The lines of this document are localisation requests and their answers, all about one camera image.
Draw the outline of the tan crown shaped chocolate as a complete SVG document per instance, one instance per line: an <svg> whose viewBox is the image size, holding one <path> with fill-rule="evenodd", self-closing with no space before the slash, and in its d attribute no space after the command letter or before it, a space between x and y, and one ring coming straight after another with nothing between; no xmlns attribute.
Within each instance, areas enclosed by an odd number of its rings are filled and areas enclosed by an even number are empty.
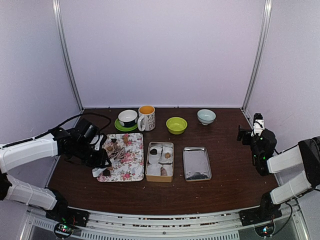
<svg viewBox="0 0 320 240"><path fill-rule="evenodd" d="M166 159L169 159L169 158L171 157L171 154L170 154L169 152L167 152L167 153L164 155L164 157L165 157Z"/></svg>

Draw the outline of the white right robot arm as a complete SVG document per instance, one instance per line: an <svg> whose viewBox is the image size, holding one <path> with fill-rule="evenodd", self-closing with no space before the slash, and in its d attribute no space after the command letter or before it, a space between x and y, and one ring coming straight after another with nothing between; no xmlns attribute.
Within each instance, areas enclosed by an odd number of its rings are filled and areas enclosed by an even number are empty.
<svg viewBox="0 0 320 240"><path fill-rule="evenodd" d="M281 217L283 203L311 192L320 184L320 138L299 141L296 145L276 151L276 135L265 128L261 113L255 113L252 129L238 128L237 140L251 150L252 164L261 176L278 175L294 170L287 181L261 196L260 205L242 210L243 226L254 225Z"/></svg>

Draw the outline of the bear print tin lid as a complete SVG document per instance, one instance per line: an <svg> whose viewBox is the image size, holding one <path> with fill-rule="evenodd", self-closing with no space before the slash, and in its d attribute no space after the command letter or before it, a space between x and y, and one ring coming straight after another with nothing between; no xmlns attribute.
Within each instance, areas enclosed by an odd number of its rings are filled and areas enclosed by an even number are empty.
<svg viewBox="0 0 320 240"><path fill-rule="evenodd" d="M210 158L204 146L183 149L183 170L187 182L208 181L212 178Z"/></svg>

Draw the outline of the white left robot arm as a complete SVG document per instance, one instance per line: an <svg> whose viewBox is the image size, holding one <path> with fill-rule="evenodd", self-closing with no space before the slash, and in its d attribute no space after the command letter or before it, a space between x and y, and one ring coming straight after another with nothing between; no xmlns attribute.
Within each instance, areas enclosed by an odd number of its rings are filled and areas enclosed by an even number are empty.
<svg viewBox="0 0 320 240"><path fill-rule="evenodd" d="M64 129L58 125L32 138L0 146L0 199L12 200L45 210L50 217L60 222L69 221L73 213L67 200L56 190L36 187L21 181L9 171L23 165L57 156L76 157L92 168L94 177L99 170L112 166L103 143L107 139L100 129L86 119Z"/></svg>

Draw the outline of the silver metal tongs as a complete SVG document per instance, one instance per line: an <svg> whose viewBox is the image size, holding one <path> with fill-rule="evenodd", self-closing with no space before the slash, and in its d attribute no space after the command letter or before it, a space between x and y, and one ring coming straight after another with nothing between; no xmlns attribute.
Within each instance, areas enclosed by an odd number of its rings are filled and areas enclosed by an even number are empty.
<svg viewBox="0 0 320 240"><path fill-rule="evenodd" d="M109 159L121 160L125 157L126 150L124 148L114 149L108 154Z"/></svg>

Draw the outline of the dark strawberry shaped chocolate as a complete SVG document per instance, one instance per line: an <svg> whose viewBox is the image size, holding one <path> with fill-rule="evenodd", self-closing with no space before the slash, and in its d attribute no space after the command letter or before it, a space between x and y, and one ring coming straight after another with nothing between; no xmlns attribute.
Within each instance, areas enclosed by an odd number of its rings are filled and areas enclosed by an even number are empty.
<svg viewBox="0 0 320 240"><path fill-rule="evenodd" d="M158 154L158 150L156 148L153 148L150 150L149 152L151 155L157 155Z"/></svg>

